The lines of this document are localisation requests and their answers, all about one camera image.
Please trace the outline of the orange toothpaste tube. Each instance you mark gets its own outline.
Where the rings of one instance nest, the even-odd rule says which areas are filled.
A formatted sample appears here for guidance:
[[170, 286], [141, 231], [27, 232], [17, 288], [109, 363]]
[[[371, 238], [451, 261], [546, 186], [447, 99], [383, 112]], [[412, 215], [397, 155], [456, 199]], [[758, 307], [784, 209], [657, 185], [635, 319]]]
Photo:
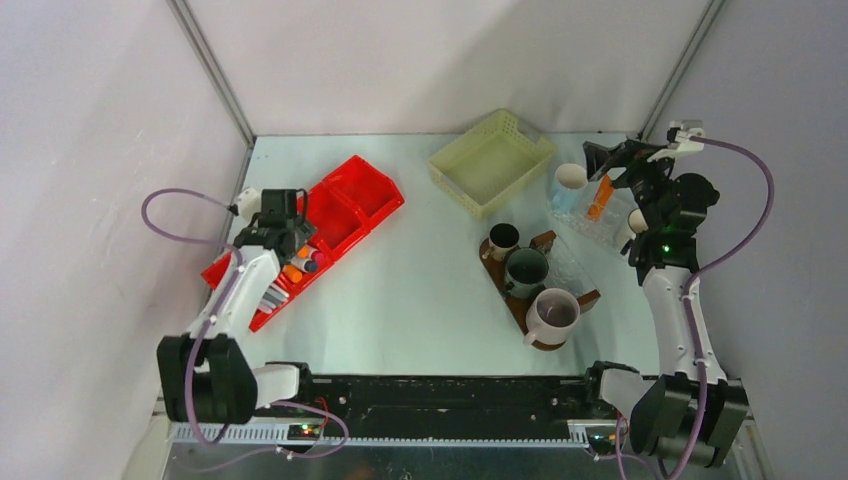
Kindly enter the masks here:
[[589, 220], [600, 220], [614, 192], [615, 187], [612, 185], [612, 179], [608, 174], [605, 174], [601, 179], [595, 196], [588, 207], [586, 216]]
[[304, 273], [300, 269], [290, 264], [283, 267], [282, 273], [293, 284], [300, 283], [304, 276]]

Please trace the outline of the dark blue capped tube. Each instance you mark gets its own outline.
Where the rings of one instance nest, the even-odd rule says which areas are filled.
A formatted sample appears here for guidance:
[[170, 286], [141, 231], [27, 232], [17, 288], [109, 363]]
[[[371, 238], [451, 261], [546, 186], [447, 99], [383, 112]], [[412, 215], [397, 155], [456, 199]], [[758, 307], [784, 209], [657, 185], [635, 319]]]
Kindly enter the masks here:
[[289, 261], [294, 268], [304, 273], [314, 273], [319, 269], [319, 263], [311, 258], [295, 256]]

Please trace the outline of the light blue mug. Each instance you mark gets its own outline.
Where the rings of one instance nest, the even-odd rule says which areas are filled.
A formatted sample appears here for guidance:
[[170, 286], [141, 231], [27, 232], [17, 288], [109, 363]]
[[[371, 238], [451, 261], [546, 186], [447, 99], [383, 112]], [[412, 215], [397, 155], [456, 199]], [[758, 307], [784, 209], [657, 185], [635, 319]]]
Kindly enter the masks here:
[[588, 185], [586, 169], [576, 163], [565, 163], [555, 170], [548, 193], [551, 211], [555, 214], [567, 214]]

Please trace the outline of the white mug black handle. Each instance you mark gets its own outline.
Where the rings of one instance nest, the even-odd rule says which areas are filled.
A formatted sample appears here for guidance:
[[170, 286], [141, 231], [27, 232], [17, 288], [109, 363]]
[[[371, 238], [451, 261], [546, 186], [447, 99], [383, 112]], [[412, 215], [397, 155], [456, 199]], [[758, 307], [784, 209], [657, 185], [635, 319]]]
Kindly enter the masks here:
[[646, 231], [649, 228], [648, 223], [639, 208], [632, 210], [624, 220], [624, 223], [617, 230], [614, 243], [620, 255], [625, 255], [630, 249], [630, 245], [636, 239], [639, 233]]

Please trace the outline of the clear textured acrylic tray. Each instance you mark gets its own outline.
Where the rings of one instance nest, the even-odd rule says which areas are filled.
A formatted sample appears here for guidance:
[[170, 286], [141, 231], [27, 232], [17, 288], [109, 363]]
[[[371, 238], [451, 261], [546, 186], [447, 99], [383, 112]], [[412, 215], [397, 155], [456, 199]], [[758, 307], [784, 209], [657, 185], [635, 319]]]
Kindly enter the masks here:
[[613, 192], [604, 207], [595, 202], [597, 184], [579, 190], [557, 185], [548, 195], [552, 215], [576, 233], [592, 240], [608, 252], [621, 256], [627, 241], [622, 228], [636, 208], [632, 194], [625, 189]]

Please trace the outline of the cream plastic basket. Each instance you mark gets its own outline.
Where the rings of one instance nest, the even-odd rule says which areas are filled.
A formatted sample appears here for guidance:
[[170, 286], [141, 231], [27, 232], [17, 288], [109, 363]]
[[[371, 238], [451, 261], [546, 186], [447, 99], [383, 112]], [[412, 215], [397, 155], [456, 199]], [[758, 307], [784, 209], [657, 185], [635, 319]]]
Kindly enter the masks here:
[[547, 172], [558, 147], [525, 120], [498, 109], [434, 153], [431, 180], [484, 220]]

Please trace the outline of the brown mug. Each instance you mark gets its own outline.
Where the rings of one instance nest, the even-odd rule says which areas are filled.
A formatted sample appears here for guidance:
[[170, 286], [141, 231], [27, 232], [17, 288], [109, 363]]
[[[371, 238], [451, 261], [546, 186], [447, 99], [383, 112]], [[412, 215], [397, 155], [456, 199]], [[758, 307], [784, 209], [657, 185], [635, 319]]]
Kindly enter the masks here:
[[518, 245], [519, 239], [520, 233], [513, 224], [498, 223], [489, 230], [488, 246], [481, 254], [481, 258], [501, 262]]

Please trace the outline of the dark green mug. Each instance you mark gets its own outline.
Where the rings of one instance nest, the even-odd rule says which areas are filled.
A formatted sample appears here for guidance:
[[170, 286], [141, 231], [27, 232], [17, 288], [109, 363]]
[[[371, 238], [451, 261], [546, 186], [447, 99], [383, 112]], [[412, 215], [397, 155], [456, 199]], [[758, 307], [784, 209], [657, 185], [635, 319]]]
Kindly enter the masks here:
[[506, 259], [504, 297], [529, 299], [543, 287], [549, 264], [545, 254], [533, 248], [519, 248]]

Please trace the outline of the pink white mug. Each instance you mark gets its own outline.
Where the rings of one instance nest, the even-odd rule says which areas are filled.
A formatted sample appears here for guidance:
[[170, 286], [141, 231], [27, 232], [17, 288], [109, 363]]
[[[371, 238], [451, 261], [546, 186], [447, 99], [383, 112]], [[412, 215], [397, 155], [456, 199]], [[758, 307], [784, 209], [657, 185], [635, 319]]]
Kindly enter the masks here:
[[524, 345], [560, 348], [576, 327], [580, 314], [580, 305], [571, 293], [559, 288], [541, 291], [525, 316]]

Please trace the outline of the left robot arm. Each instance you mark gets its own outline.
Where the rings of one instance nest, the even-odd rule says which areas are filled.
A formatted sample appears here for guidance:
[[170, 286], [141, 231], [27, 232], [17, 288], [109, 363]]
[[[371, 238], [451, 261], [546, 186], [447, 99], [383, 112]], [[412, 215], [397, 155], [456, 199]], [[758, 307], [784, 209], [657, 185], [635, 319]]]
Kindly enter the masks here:
[[276, 401], [292, 416], [312, 411], [316, 390], [302, 380], [303, 368], [273, 359], [250, 325], [262, 301], [281, 300], [273, 284], [314, 233], [310, 224], [239, 233], [201, 313], [185, 333], [166, 336], [157, 347], [170, 420], [244, 424]]

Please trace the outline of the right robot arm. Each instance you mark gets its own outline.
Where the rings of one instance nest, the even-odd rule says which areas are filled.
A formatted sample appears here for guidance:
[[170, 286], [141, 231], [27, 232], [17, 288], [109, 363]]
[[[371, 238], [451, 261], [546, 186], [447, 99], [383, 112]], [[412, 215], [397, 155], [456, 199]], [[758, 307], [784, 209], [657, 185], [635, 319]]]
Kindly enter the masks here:
[[591, 383], [581, 392], [583, 408], [596, 418], [617, 410], [629, 422], [637, 453], [718, 467], [748, 410], [744, 389], [728, 382], [710, 346], [694, 277], [700, 270], [695, 233], [720, 194], [700, 174], [673, 176], [669, 146], [585, 142], [583, 151], [591, 181], [621, 169], [612, 185], [631, 191], [647, 223], [622, 251], [648, 301], [660, 358], [653, 381], [626, 365], [596, 362], [586, 372]]

